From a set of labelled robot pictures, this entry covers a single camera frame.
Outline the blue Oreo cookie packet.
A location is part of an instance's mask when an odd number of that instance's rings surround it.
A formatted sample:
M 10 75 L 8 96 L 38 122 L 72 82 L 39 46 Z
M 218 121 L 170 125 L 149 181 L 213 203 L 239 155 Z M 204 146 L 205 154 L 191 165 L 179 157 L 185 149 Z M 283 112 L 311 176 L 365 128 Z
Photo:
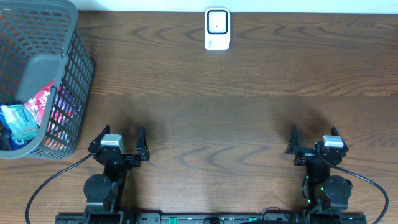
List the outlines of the blue Oreo cookie packet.
M 18 149 L 28 145 L 28 143 L 31 142 L 31 140 L 13 140 L 13 138 L 11 138 L 11 136 L 7 133 L 7 131 L 6 131 L 6 135 L 7 135 L 7 140 L 9 141 L 9 144 L 13 151 L 18 150 Z

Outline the red purple snack packet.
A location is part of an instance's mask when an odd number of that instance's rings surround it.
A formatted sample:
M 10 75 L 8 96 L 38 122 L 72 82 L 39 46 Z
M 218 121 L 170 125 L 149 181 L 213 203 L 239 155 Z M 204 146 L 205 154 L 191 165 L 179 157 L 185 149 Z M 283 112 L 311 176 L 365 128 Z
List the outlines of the red purple snack packet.
M 52 80 L 39 90 L 31 99 L 24 103 L 25 108 L 33 116 L 38 126 L 41 126 L 44 118 L 45 107 L 50 103 L 47 102 L 54 86 Z M 44 146 L 56 151 L 66 151 L 74 142 L 68 131 L 62 131 L 67 126 L 73 126 L 72 119 L 77 118 L 81 111 L 81 104 L 64 86 L 60 86 L 55 94 L 55 107 L 50 113 L 50 120 L 47 126 L 47 132 L 54 136 L 44 138 Z

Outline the teal wet wipes packet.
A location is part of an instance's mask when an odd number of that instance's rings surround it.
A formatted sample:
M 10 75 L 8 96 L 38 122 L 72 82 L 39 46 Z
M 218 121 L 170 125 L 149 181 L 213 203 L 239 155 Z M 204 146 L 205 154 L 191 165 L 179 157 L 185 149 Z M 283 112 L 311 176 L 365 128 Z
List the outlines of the teal wet wipes packet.
M 31 140 L 39 132 L 39 126 L 24 105 L 1 105 L 1 122 L 13 140 Z

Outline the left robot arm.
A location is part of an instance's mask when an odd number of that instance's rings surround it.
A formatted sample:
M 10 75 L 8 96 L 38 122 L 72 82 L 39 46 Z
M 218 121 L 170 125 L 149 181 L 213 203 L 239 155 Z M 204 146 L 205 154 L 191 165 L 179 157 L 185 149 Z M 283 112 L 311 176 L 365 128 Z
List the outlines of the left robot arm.
M 104 171 L 92 175 L 84 184 L 86 209 L 83 222 L 135 223 L 135 215 L 122 210 L 120 204 L 127 173 L 150 159 L 145 128 L 139 131 L 135 154 L 124 151 L 122 136 L 111 134 L 109 125 L 90 143 L 88 151 L 104 166 Z

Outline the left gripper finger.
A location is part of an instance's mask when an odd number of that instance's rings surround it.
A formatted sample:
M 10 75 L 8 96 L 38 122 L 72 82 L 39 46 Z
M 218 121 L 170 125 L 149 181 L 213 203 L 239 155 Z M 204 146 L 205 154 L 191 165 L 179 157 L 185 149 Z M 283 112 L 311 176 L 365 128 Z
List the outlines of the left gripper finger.
M 136 150 L 140 156 L 148 156 L 149 148 L 146 141 L 146 129 L 142 127 L 139 132 L 139 137 L 136 143 Z
M 94 140 L 90 143 L 89 149 L 98 149 L 101 147 L 101 140 L 106 134 L 110 133 L 110 125 L 106 125 L 105 128 L 100 132 L 100 134 L 94 138 Z

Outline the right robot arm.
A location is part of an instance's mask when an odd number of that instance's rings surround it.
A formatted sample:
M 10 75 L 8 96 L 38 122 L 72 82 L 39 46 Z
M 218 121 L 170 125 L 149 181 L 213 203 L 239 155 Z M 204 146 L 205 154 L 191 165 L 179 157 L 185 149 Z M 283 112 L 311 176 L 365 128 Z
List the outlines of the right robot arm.
M 306 175 L 302 183 L 302 195 L 308 202 L 308 208 L 296 213 L 292 220 L 297 223 L 341 223 L 342 211 L 348 208 L 353 185 L 350 180 L 331 175 L 330 167 L 342 162 L 348 147 L 336 128 L 331 134 L 324 135 L 310 147 L 300 145 L 299 132 L 293 129 L 286 154 L 293 154 L 294 165 L 304 166 Z

